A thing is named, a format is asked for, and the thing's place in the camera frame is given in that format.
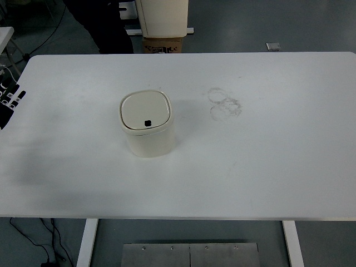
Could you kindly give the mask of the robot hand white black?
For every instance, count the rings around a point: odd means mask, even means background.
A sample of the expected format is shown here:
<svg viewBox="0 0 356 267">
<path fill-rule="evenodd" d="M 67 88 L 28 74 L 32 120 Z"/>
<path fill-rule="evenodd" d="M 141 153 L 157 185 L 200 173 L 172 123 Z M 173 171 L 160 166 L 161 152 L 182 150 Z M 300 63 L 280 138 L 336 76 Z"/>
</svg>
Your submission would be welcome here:
<svg viewBox="0 0 356 267">
<path fill-rule="evenodd" d="M 10 78 L 1 81 L 1 130 L 9 123 L 14 114 L 14 110 L 26 95 L 26 91 L 23 90 L 16 96 L 20 85 L 15 84 L 12 87 L 10 85 Z"/>
</svg>

